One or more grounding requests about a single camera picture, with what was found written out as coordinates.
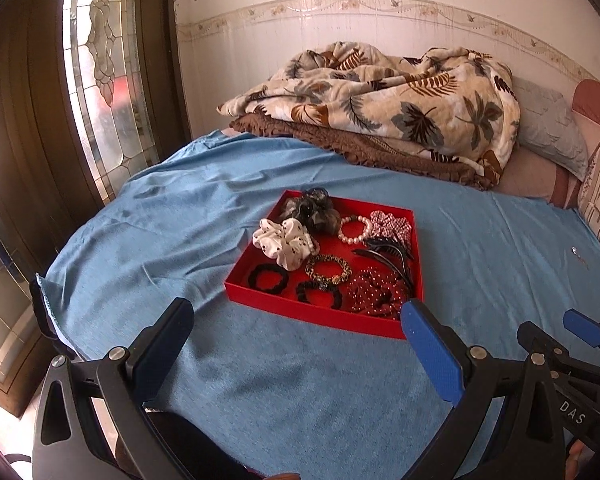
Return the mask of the dark red dotted scrunchie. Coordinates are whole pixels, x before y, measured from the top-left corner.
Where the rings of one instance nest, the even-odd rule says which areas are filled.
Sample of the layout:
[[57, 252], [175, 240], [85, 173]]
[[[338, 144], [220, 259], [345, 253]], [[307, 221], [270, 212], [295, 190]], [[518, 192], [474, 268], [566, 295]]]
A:
[[356, 314], [397, 321], [402, 306], [411, 298], [404, 281], [394, 273], [366, 268], [350, 281], [347, 295]]

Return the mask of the red white plaid scrunchie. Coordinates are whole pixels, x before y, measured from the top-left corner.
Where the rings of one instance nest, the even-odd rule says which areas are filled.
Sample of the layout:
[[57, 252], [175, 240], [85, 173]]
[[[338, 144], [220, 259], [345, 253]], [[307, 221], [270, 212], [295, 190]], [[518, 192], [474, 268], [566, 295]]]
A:
[[406, 248], [411, 247], [413, 226], [406, 217], [397, 217], [390, 212], [374, 210], [370, 213], [370, 223], [372, 224], [371, 237], [391, 238]]

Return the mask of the red tray box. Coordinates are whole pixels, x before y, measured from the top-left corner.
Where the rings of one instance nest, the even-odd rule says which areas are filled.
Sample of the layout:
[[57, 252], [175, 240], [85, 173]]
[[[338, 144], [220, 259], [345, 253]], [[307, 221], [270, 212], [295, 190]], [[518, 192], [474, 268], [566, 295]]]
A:
[[[227, 298], [244, 306], [293, 318], [313, 325], [346, 330], [370, 336], [403, 339], [400, 318], [397, 321], [372, 318], [350, 310], [347, 295], [352, 278], [366, 268], [392, 272], [373, 258], [355, 255], [352, 250], [364, 245], [348, 245], [336, 236], [319, 235], [320, 252], [306, 259], [298, 270], [288, 272], [266, 258], [260, 249], [249, 245], [225, 280]], [[410, 263], [415, 283], [411, 299], [424, 299], [424, 282], [418, 234], [412, 231]]]

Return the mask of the black hair claw clip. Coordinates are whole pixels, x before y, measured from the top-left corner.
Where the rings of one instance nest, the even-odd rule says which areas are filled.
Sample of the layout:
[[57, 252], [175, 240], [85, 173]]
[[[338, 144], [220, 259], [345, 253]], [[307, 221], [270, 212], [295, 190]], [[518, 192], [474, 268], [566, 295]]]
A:
[[414, 258], [408, 247], [400, 240], [385, 236], [370, 237], [364, 240], [363, 247], [354, 248], [352, 252], [357, 256], [373, 258], [388, 266], [404, 283], [406, 289], [414, 294], [415, 283], [410, 267]]

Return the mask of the stained glass window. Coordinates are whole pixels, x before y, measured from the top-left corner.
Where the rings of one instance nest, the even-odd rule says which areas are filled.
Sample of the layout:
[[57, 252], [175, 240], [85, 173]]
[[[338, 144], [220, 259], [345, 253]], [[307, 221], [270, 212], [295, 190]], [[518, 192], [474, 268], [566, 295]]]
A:
[[62, 47], [72, 116], [105, 204], [159, 161], [138, 50], [136, 0], [64, 0]]

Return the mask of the grey pillow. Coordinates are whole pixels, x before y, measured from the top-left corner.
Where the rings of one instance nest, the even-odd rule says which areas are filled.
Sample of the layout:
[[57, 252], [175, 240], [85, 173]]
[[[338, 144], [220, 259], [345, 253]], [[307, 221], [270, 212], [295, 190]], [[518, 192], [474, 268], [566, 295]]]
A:
[[582, 181], [588, 147], [564, 96], [519, 77], [513, 78], [513, 89], [521, 112], [519, 143]]

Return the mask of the floral leaf blanket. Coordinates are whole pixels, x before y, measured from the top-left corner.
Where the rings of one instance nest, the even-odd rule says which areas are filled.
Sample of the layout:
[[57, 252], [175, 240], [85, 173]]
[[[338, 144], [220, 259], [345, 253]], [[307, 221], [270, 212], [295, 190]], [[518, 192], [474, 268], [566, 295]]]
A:
[[302, 51], [216, 110], [234, 129], [261, 115], [360, 164], [388, 162], [485, 190], [500, 183], [521, 116], [513, 74], [490, 54], [430, 48], [399, 58], [353, 41]]

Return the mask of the grey brown sheer scrunchie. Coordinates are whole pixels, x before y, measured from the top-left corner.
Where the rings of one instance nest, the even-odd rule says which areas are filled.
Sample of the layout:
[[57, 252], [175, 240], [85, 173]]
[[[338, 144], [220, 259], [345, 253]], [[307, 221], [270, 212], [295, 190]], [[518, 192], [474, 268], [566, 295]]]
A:
[[296, 219], [311, 234], [336, 235], [341, 216], [324, 188], [309, 188], [284, 203], [278, 221]]

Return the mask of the white spotted scrunchie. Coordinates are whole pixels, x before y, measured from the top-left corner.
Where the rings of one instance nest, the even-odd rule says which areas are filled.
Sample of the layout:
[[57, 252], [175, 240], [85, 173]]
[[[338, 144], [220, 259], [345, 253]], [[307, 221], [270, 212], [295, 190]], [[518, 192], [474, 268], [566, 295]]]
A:
[[251, 243], [266, 258], [286, 271], [298, 270], [302, 263], [320, 252], [320, 245], [301, 222], [294, 218], [276, 223], [264, 218], [252, 234]]

